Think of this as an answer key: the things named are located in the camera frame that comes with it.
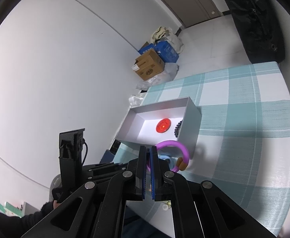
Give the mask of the left hand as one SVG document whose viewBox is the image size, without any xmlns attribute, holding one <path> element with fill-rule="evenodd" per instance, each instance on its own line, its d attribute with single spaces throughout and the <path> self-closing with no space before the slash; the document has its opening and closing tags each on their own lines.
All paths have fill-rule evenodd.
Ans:
<svg viewBox="0 0 290 238">
<path fill-rule="evenodd" d="M 43 215 L 43 217 L 45 217 L 49 213 L 51 213 L 54 209 L 56 209 L 59 205 L 60 203 L 58 203 L 56 200 L 47 202 L 42 206 L 40 213 Z"/>
</svg>

